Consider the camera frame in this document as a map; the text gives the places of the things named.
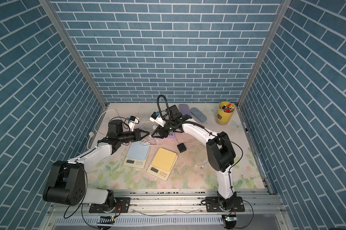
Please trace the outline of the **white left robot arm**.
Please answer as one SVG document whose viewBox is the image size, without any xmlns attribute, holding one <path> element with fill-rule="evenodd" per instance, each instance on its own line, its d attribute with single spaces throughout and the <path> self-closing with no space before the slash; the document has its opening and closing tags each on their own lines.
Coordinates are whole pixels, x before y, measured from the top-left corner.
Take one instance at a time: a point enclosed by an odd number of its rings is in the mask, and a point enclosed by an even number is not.
<svg viewBox="0 0 346 230">
<path fill-rule="evenodd" d="M 114 154 L 122 144 L 137 142 L 149 135 L 148 131 L 132 128 L 123 130 L 124 121 L 112 120 L 108 132 L 97 146 L 68 161 L 55 162 L 44 188 L 42 198 L 46 202 L 76 206 L 91 204 L 103 206 L 109 211 L 116 206 L 113 191 L 90 188 L 87 171 L 103 159 Z"/>
</svg>

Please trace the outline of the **yellow electronic kitchen scale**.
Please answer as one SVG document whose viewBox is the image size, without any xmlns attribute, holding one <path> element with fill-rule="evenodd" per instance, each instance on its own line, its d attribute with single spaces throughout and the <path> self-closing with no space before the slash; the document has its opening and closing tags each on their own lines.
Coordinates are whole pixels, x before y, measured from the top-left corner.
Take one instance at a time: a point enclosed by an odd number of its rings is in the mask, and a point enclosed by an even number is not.
<svg viewBox="0 0 346 230">
<path fill-rule="evenodd" d="M 147 169 L 147 173 L 158 179 L 167 181 L 177 159 L 178 156 L 175 152 L 159 148 Z"/>
</svg>

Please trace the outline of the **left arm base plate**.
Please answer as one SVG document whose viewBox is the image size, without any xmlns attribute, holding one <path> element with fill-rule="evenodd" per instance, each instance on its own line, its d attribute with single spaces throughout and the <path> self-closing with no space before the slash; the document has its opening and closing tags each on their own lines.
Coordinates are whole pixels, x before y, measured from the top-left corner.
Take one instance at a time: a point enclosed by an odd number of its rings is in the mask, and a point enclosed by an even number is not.
<svg viewBox="0 0 346 230">
<path fill-rule="evenodd" d="M 91 204 L 89 213 L 127 213 L 129 210 L 131 198 L 129 197 L 116 197 L 113 200 L 107 199 L 104 204 Z"/>
</svg>

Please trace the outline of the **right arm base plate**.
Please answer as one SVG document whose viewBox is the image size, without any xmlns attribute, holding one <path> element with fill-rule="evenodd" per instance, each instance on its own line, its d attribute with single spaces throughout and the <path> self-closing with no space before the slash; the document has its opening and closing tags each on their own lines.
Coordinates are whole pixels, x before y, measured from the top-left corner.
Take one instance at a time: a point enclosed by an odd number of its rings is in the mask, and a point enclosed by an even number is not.
<svg viewBox="0 0 346 230">
<path fill-rule="evenodd" d="M 207 212 L 245 212 L 244 202 L 240 196 L 223 199 L 217 196 L 207 196 L 201 201 Z"/>
</svg>

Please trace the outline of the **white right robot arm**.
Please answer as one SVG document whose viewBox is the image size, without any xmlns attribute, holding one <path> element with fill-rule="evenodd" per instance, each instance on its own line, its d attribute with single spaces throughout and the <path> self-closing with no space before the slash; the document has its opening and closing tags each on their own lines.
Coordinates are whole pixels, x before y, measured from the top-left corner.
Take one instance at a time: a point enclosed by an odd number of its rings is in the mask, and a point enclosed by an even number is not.
<svg viewBox="0 0 346 230">
<path fill-rule="evenodd" d="M 182 115 L 175 105 L 166 109 L 165 114 L 160 110 L 153 112 L 149 119 L 158 125 L 151 135 L 154 138 L 164 139 L 170 133 L 180 132 L 189 134 L 204 144 L 208 162 L 217 171 L 218 197 L 224 201 L 236 197 L 231 180 L 236 153 L 227 133 L 217 133 L 205 128 L 190 115 Z"/>
</svg>

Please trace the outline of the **blue electronic kitchen scale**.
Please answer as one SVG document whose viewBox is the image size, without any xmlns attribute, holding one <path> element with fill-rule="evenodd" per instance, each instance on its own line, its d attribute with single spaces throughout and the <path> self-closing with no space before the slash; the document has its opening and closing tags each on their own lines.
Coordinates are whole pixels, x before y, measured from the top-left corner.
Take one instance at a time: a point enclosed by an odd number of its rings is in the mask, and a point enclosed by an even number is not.
<svg viewBox="0 0 346 230">
<path fill-rule="evenodd" d="M 143 169 L 146 165 L 149 150 L 149 144 L 144 144 L 141 141 L 133 142 L 127 152 L 123 165 Z"/>
</svg>

